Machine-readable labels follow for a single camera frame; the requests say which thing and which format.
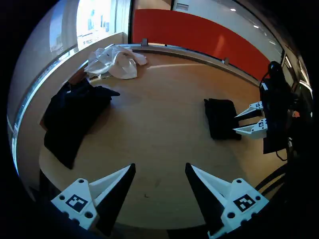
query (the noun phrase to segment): window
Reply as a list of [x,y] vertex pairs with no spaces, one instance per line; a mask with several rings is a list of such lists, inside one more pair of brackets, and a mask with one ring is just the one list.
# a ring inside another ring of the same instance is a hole
[[112,0],[79,1],[77,10],[79,50],[114,33],[110,31],[111,5]]

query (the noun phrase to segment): ceiling light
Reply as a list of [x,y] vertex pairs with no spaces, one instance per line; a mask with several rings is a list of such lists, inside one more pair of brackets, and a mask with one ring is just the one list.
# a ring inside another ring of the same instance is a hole
[[290,66],[290,68],[292,68],[292,65],[291,65],[291,63],[290,63],[290,61],[289,61],[287,56],[286,56],[286,61],[288,62],[288,65]]

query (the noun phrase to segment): black jacket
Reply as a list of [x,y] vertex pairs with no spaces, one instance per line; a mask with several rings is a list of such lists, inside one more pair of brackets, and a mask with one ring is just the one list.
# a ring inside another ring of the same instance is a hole
[[66,83],[52,97],[44,114],[47,133],[44,145],[72,169],[84,135],[118,92],[102,86],[93,87],[86,80],[76,85]]

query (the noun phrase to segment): folded black cloth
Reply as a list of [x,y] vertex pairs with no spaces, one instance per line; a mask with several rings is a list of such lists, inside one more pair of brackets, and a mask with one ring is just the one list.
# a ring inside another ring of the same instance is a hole
[[242,136],[233,129],[238,128],[234,103],[230,100],[204,99],[205,114],[213,139],[237,139]]
[[93,87],[86,80],[66,83],[52,97],[44,114],[47,128],[44,145],[67,168],[72,169],[80,144],[96,118],[109,105],[116,91]]

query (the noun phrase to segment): screw hole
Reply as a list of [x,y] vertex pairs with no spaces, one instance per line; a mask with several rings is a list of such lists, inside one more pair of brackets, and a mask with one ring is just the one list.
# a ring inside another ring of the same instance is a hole
[[230,213],[227,214],[227,217],[228,218],[234,218],[235,217],[235,213],[230,212]]
[[246,224],[246,222],[247,222],[247,220],[246,219],[244,219],[244,220],[242,220],[241,222],[240,222],[240,225],[242,226],[242,225],[245,225]]
[[80,225],[80,222],[79,222],[78,219],[73,218],[72,221],[73,221],[75,224]]
[[62,212],[63,216],[69,217],[69,214],[67,212]]
[[91,212],[86,212],[86,213],[84,214],[84,216],[85,216],[86,218],[92,218],[92,217],[93,217],[93,214],[92,214]]

